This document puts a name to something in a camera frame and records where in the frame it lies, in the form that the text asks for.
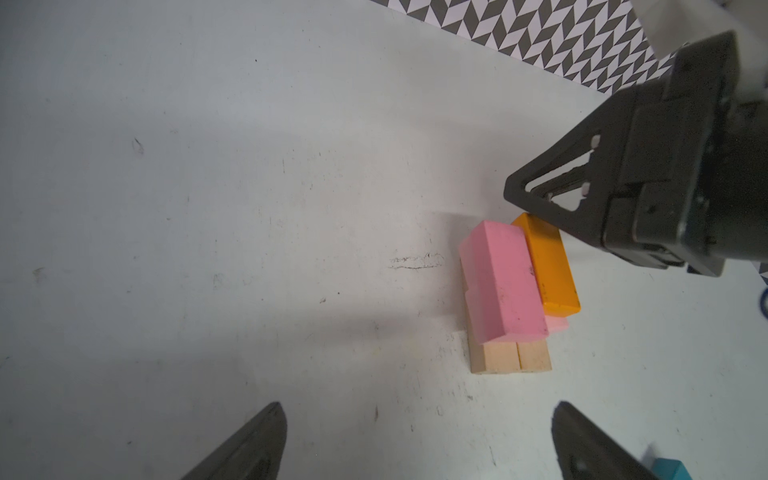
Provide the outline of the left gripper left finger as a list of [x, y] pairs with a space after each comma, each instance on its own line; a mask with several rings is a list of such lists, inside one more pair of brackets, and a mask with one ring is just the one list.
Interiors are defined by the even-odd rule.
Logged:
[[287, 440], [279, 402], [265, 406], [183, 476], [193, 479], [276, 479]]

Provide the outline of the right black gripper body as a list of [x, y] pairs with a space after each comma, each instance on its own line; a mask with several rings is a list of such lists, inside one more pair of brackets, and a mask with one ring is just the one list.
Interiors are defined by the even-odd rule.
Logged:
[[717, 277], [767, 259], [767, 103], [735, 98], [737, 37], [683, 47], [637, 88], [602, 245], [636, 265]]

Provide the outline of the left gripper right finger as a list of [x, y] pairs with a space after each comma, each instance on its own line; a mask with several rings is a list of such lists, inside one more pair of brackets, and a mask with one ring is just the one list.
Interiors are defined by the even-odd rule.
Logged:
[[567, 401], [553, 412], [551, 433], [566, 480], [640, 480], [656, 476]]

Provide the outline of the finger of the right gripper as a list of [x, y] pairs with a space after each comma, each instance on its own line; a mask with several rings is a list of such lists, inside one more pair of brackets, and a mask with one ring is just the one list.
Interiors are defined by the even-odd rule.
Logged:
[[600, 248], [632, 114], [634, 95], [614, 95], [551, 148], [506, 179], [509, 203]]

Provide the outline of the teal cube block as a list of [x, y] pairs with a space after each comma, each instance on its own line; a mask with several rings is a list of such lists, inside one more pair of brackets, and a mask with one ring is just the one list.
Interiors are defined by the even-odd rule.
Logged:
[[651, 471], [659, 480], [692, 480], [685, 465], [676, 459], [656, 458]]

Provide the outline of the natural wood block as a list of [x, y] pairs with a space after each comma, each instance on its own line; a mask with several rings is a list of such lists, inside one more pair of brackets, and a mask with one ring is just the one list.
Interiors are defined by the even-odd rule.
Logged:
[[552, 370], [552, 362], [546, 339], [518, 343], [517, 349], [521, 372], [541, 373]]
[[470, 302], [467, 299], [469, 287], [464, 265], [462, 287], [465, 297], [466, 332], [470, 371], [473, 374], [512, 374], [521, 373], [518, 345], [516, 343], [480, 344], [474, 335]]

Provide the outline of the orange block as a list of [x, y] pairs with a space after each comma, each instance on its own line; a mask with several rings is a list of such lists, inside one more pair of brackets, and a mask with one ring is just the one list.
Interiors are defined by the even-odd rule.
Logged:
[[544, 313], [552, 317], [579, 313], [581, 304], [560, 230], [529, 213], [522, 213], [513, 224], [525, 234]]

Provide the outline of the hot pink block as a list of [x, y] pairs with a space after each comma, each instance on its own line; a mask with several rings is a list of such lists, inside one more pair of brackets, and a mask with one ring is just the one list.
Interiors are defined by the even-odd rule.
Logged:
[[488, 343], [527, 343], [549, 336], [521, 228], [484, 220], [459, 246], [469, 288], [477, 288]]

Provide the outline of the light pink block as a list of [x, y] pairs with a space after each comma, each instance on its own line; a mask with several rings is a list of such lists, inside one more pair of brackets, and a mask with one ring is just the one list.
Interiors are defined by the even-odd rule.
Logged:
[[476, 343], [484, 344], [488, 341], [488, 335], [479, 290], [477, 288], [469, 288], [465, 292], [465, 301], [472, 336]]
[[565, 331], [569, 328], [569, 319], [567, 317], [546, 315], [545, 321], [549, 335]]

